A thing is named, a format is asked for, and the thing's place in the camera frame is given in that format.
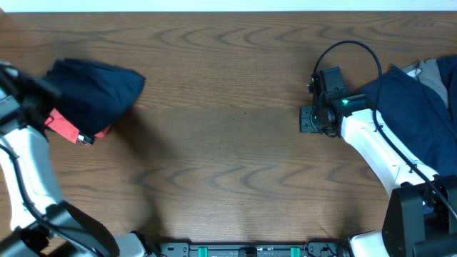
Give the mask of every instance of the white backdrop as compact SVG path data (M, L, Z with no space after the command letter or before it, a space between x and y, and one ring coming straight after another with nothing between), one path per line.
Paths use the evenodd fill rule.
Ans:
M0 0L5 12L457 11L457 0Z

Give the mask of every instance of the wooden tabletop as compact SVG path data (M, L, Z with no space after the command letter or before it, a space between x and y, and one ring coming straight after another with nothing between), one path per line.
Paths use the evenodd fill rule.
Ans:
M312 68L355 39L386 71L457 53L457 14L428 12L9 14L0 59L43 74L93 59L147 78L133 109L93 146L49 133L65 197L114 233L202 241L305 241L382 227L388 196L343 139L301 134ZM375 79L341 46L355 89ZM0 186L0 237L9 233Z

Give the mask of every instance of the dark blue cloth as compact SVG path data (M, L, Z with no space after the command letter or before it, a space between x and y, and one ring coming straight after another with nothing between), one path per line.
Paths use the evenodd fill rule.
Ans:
M451 111L457 112L457 59L440 59L438 67L443 83L451 92ZM374 81L359 90L368 104L378 92ZM442 176L457 174L456 119L440 96L428 86L393 66L382 78L378 110L387 126L426 165Z
M77 59L56 61L44 79L62 90L57 111L87 136L130 108L145 81L132 70Z

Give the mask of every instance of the gray fabric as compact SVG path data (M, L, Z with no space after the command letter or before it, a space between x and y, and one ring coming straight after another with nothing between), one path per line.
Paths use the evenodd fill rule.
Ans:
M419 61L416 64L403 68L402 71L409 73L416 70L412 76L413 79L433 89L442 99L444 105L449 109L448 90L444 86L436 59L430 59L425 62Z

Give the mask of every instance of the wooden table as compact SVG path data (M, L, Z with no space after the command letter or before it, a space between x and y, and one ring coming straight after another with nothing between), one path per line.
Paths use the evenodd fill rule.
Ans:
M355 39L386 71L457 53L457 15L428 12L3 15L0 59L43 74L95 59L147 78L93 146L49 134L67 199L115 234L192 241L305 241L382 227L388 196L343 139L298 131L306 84L331 44ZM362 48L334 49L355 89L376 77ZM0 237L10 206L0 186Z

